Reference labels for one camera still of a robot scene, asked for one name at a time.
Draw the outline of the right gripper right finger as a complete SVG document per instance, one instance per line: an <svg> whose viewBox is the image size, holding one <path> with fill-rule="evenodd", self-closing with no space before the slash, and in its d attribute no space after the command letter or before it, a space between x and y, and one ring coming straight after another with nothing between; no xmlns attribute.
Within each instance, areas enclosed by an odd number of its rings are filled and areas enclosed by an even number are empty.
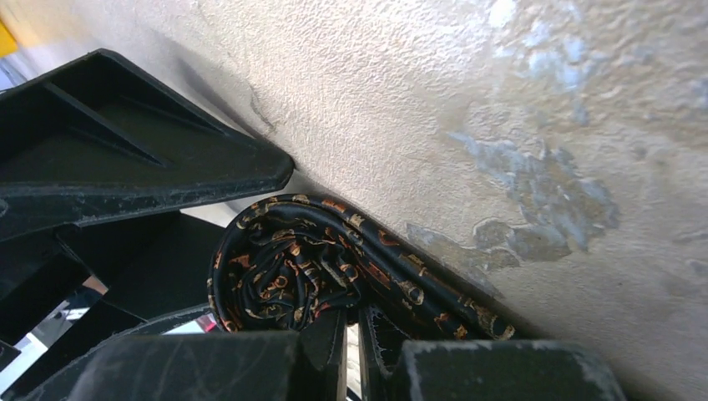
<svg viewBox="0 0 708 401"><path fill-rule="evenodd" d="M413 341L359 312L364 400L624 400L610 367L572 343Z"/></svg>

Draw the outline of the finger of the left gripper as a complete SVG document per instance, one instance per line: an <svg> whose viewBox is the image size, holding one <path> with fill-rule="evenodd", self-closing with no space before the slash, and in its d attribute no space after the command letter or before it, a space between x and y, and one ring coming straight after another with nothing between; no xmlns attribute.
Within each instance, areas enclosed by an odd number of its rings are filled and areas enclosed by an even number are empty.
<svg viewBox="0 0 708 401"><path fill-rule="evenodd" d="M98 49L1 96L1 238L282 189L283 150Z"/></svg>

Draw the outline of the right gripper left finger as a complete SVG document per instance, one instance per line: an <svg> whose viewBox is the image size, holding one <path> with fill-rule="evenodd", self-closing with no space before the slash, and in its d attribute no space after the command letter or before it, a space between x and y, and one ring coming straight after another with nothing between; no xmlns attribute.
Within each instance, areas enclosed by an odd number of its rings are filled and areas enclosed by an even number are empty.
<svg viewBox="0 0 708 401"><path fill-rule="evenodd" d="M343 400L346 319L303 330L166 331L164 317L90 349L18 400Z"/></svg>

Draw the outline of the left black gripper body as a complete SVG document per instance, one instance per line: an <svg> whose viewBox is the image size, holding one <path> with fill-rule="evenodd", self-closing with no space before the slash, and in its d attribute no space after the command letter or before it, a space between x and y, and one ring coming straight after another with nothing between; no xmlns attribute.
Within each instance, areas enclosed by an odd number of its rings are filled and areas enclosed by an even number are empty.
<svg viewBox="0 0 708 401"><path fill-rule="evenodd" d="M96 279L88 312L23 373L41 383L127 329L206 302L222 228L179 212L96 226L64 226L1 244L1 339L15 343Z"/></svg>

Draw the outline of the dark brown patterned tie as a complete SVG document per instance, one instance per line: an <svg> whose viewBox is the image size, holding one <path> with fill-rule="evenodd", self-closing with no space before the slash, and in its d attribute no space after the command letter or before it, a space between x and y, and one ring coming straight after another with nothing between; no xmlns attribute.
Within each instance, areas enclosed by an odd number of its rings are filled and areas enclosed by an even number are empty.
<svg viewBox="0 0 708 401"><path fill-rule="evenodd" d="M320 195L259 200L225 228L206 291L224 332L302 331L374 307L410 338L518 339L489 302L364 212Z"/></svg>

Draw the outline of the yellow plastic bin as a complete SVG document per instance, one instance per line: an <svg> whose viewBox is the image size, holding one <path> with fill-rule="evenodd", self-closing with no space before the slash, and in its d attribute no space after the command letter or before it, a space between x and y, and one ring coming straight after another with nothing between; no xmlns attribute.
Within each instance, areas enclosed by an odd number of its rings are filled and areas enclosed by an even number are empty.
<svg viewBox="0 0 708 401"><path fill-rule="evenodd" d="M18 43L3 22L0 22L0 58L18 51Z"/></svg>

